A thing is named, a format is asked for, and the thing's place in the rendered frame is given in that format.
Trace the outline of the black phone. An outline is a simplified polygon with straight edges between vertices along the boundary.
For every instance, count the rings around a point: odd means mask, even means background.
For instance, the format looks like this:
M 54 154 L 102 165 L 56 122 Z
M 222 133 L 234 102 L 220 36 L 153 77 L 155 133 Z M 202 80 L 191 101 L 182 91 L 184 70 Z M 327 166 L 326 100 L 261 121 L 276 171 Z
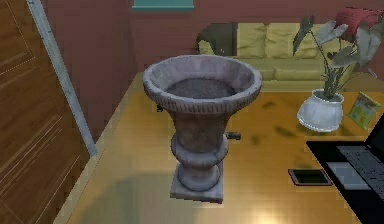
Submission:
M 289 169 L 296 186 L 331 186 L 332 182 L 323 169 Z

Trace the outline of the grey stone pottery urn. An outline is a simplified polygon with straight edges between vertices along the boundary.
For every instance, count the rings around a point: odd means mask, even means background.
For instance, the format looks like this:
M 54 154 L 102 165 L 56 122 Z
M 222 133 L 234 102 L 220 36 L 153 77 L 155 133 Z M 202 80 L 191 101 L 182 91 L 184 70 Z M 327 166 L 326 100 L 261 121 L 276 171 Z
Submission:
M 147 96 L 171 116 L 171 152 L 178 161 L 170 196 L 223 201 L 227 123 L 258 96 L 262 78 L 253 66 L 217 55 L 181 55 L 149 66 Z

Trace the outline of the green packet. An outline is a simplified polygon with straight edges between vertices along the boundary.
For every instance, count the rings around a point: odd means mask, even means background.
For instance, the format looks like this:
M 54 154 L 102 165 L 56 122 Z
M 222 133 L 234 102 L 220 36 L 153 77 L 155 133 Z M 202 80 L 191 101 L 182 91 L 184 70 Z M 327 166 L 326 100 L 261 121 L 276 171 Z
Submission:
M 359 92 L 347 116 L 362 129 L 367 129 L 377 110 L 382 106 L 367 94 Z

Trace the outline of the grey door frame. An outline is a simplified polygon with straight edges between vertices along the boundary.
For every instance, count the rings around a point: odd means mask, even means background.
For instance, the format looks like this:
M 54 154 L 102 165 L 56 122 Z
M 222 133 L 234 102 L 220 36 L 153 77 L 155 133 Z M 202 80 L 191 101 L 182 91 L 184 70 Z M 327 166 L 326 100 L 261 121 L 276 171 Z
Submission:
M 45 49 L 51 60 L 52 66 L 60 82 L 66 100 L 79 128 L 83 141 L 90 156 L 97 154 L 96 144 L 92 138 L 85 116 L 81 109 L 76 92 L 68 75 L 68 71 L 61 56 L 54 33 L 50 27 L 41 0 L 26 0 L 27 6 L 36 23 L 39 34 L 42 38 Z

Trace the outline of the red cushion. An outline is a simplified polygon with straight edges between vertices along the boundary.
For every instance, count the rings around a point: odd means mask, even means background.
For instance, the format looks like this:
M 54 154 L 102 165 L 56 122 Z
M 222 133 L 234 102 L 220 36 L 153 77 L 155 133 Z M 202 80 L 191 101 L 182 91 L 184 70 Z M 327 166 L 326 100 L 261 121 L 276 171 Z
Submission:
M 341 35 L 341 39 L 352 43 L 361 23 L 366 23 L 368 27 L 372 27 L 383 17 L 384 10 L 346 7 L 337 13 L 335 21 L 337 26 L 342 24 L 348 26 L 347 30 Z

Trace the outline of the yellow wooden table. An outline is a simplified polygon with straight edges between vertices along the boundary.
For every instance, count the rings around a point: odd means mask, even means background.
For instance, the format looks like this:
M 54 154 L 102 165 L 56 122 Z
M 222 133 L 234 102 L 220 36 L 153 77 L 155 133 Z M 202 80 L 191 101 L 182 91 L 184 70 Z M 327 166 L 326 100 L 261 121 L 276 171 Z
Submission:
M 309 140 L 358 140 L 368 131 L 345 117 L 317 133 L 296 118 L 305 92 L 263 92 L 228 123 L 220 204 L 170 196 L 176 160 L 173 122 L 157 111 L 136 77 L 97 142 L 54 224 L 360 224 L 334 186 L 298 187 L 291 168 L 316 168 Z

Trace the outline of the yellow sofa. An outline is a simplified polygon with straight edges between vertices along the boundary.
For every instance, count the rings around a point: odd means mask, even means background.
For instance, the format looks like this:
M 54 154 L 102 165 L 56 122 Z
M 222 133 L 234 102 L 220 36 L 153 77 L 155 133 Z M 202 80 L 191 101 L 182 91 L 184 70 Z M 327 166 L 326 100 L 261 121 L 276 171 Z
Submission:
M 264 91 L 312 91 L 324 86 L 329 53 L 347 47 L 334 39 L 318 47 L 310 34 L 293 49 L 297 23 L 213 23 L 197 35 L 201 54 L 229 56 L 259 70 Z

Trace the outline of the house plant in white pot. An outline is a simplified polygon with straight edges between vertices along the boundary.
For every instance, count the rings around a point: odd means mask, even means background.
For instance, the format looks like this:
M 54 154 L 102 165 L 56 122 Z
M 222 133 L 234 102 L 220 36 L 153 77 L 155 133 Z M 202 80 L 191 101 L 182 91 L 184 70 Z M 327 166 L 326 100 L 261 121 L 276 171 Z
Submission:
M 339 44 L 336 52 L 325 52 L 324 45 L 335 39 L 341 40 L 352 24 L 330 20 L 322 24 L 316 33 L 313 32 L 313 26 L 313 16 L 304 17 L 300 21 L 299 30 L 293 39 L 292 54 L 297 52 L 307 35 L 313 38 L 315 46 L 323 58 L 324 87 L 312 91 L 311 96 L 301 105 L 297 119 L 308 129 L 317 132 L 332 132 L 339 128 L 343 117 L 344 97 L 340 94 L 340 90 L 349 81 L 349 78 L 343 81 L 342 77 L 354 65 L 358 64 L 360 68 L 364 68 L 374 58 L 384 38 L 384 18 L 377 15 L 372 25 L 360 19 L 355 24 L 352 44 L 346 47 Z

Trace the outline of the brown wooden room door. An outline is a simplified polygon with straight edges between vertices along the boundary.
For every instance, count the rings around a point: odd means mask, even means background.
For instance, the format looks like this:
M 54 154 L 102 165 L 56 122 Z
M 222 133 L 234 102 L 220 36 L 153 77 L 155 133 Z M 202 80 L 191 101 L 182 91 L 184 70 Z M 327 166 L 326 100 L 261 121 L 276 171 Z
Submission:
M 53 224 L 88 160 L 27 0 L 0 0 L 0 224 Z

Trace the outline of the black laptop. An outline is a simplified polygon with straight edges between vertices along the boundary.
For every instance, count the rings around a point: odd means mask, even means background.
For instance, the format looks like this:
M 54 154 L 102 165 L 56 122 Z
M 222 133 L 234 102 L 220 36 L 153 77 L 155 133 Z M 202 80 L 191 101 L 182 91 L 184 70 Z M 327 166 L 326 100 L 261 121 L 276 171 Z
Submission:
M 307 141 L 362 224 L 384 224 L 384 114 L 365 141 Z

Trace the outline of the teal framed picture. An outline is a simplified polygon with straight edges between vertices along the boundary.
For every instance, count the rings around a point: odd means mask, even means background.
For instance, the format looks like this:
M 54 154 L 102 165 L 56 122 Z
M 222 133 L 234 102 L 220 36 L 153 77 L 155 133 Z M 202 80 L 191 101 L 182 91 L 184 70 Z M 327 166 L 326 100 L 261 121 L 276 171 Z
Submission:
M 194 0 L 133 0 L 133 10 L 138 11 L 190 11 Z

